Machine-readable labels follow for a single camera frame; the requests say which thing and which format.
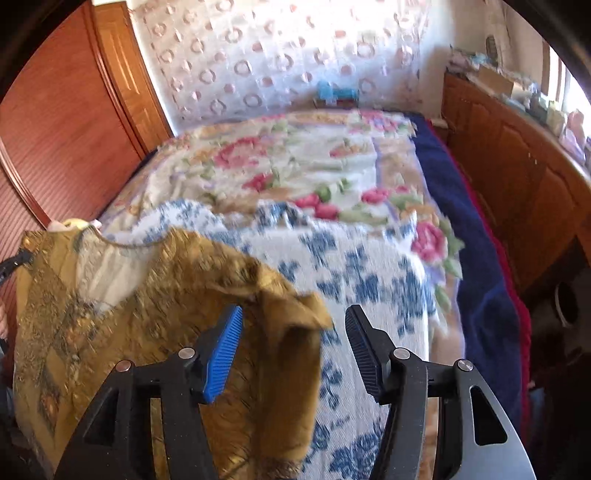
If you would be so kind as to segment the mustard gold patterned garment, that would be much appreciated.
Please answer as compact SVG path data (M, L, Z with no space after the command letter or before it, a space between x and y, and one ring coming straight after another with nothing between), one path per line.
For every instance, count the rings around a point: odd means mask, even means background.
M201 415L225 479L297 477L315 428L322 298L276 269L195 233L123 246L95 230L27 232L17 274L14 401L20 430L53 474L115 364L156 363L193 343L228 304L243 330L223 393Z

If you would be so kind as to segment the navy blue blanket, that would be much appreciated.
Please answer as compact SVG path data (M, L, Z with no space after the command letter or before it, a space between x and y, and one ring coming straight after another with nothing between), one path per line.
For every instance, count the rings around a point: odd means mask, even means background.
M531 316L517 294L507 255L485 219L477 195L432 123L419 113L415 146L427 187L465 243L457 301L465 352L524 436L531 416L528 398Z

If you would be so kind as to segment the blue item at bedhead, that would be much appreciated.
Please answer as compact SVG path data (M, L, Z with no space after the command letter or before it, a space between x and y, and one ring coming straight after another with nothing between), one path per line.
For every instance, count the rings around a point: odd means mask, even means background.
M355 109L359 107L359 91L335 87L328 81L319 81L314 104L317 108Z

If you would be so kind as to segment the pink floral bed quilt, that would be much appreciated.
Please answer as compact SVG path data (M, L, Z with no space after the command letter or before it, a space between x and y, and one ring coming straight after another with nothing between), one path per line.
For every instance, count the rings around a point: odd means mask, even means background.
M102 214L129 229L176 199L218 214L289 203L322 221L384 228L415 220L413 251L437 306L452 309L464 243L441 212L418 157L418 124L381 111L304 111L200 126L166 140Z

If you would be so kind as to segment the white blue floral sheet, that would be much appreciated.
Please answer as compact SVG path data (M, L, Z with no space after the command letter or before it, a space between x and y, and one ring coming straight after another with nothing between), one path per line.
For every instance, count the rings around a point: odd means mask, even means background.
M256 214L246 217L174 200L128 228L111 225L106 237L145 245L172 228L238 249L279 271L298 292L321 295L332 329L322 335L320 403L301 478L368 478L388 410L363 388L346 340L346 308L361 306L394 342L428 357L429 322L438 311L432 283L411 250L416 220L373 229L315 220L286 202L260 202Z

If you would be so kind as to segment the white circle-patterned curtain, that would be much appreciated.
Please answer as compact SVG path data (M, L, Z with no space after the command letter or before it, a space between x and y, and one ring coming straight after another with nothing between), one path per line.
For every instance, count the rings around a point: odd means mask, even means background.
M311 108L318 88L363 107L419 101L429 1L140 1L137 41L173 132Z

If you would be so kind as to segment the cardboard box on sideboard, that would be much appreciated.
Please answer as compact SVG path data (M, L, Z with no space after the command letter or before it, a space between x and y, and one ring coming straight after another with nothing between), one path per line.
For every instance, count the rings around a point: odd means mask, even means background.
M505 95L507 97L512 95L514 82L500 74L496 69L481 65L476 79L478 84L492 95Z

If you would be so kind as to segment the brown wooden sideboard cabinet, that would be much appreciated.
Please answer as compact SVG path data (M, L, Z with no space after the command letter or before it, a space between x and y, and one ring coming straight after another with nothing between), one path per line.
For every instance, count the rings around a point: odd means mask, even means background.
M590 176L547 130L451 73L441 113L448 147L520 291L539 283L573 243L590 251Z

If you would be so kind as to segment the brown wooden wardrobe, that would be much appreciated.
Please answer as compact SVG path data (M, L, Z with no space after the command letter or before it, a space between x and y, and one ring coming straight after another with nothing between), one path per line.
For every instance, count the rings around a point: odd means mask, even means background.
M1 254L98 218L168 139L126 1L1 5Z

